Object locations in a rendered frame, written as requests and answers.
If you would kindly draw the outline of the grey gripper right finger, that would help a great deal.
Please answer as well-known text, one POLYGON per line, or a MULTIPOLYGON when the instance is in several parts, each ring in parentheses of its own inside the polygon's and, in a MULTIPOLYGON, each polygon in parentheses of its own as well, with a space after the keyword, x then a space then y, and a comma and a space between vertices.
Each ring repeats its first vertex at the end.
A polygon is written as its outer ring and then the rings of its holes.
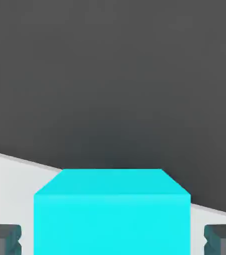
POLYGON ((204 255, 226 255, 226 224, 205 225, 204 255))

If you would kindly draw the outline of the small cyan cube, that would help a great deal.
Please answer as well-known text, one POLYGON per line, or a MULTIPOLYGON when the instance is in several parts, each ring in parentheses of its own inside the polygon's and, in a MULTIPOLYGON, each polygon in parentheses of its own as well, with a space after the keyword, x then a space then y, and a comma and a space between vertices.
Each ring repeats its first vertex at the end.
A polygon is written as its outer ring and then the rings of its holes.
POLYGON ((191 196, 160 169, 65 169, 34 195, 34 255, 191 255, 191 196))

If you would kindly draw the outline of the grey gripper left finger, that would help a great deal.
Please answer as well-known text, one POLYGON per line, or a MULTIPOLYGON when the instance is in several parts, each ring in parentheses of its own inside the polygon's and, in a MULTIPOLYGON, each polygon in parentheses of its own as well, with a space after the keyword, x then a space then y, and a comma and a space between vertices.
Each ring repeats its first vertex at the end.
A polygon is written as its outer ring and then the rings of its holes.
POLYGON ((0 255, 22 255, 21 226, 0 224, 0 255))

